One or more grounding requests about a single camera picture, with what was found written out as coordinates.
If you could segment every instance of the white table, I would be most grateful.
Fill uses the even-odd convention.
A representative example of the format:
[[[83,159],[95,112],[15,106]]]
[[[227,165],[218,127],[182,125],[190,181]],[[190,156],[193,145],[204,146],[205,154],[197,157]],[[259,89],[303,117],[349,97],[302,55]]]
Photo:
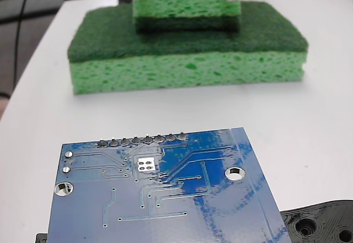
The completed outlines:
[[[309,41],[302,82],[80,96],[67,48],[116,0],[66,2],[0,122],[0,242],[47,232],[62,143],[100,138],[244,127],[280,210],[353,199],[353,0],[266,1]]]

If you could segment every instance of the cable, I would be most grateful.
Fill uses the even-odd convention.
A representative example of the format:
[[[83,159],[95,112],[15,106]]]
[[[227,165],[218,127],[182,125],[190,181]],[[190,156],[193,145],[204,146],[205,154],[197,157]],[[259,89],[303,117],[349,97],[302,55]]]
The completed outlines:
[[[21,22],[22,22],[22,17],[24,13],[24,8],[26,6],[27,0],[23,0],[22,2],[22,7],[21,11],[18,17],[18,23],[17,23],[17,30],[16,30],[16,39],[15,39],[15,52],[14,52],[14,71],[13,71],[13,89],[16,87],[16,80],[17,80],[17,64],[18,64],[18,41],[20,37],[20,28],[21,28]]]
[[[1,93],[1,92],[0,92],[0,98],[7,98],[7,99],[10,99],[10,95],[8,95],[7,93]]]

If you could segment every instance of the green sponge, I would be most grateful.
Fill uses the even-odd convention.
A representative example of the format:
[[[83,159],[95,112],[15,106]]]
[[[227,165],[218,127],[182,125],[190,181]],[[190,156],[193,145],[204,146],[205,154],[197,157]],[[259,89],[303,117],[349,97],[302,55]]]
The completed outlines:
[[[137,30],[237,30],[240,2],[227,0],[133,0]]]
[[[68,50],[74,92],[299,81],[308,44],[272,6],[242,2],[241,32],[137,34],[131,5],[89,12]]]

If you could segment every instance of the mounting hole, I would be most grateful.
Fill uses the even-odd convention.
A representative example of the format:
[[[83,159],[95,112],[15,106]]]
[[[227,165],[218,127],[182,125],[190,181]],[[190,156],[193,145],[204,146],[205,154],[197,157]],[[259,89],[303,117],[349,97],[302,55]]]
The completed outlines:
[[[350,242],[353,238],[353,235],[351,231],[343,230],[338,237],[342,242]]]
[[[316,223],[309,218],[303,218],[296,224],[296,230],[302,236],[310,236],[316,232],[316,229]]]
[[[69,182],[60,182],[55,185],[54,193],[58,196],[67,196],[73,191],[73,185]]]
[[[231,167],[226,170],[225,174],[231,181],[240,181],[245,177],[245,171],[239,167]]]

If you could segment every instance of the blue circuit board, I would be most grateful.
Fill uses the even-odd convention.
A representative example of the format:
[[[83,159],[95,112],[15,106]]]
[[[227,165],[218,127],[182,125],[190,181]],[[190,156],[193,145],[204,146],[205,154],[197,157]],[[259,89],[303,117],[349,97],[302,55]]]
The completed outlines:
[[[64,144],[48,243],[291,242],[244,129]]]

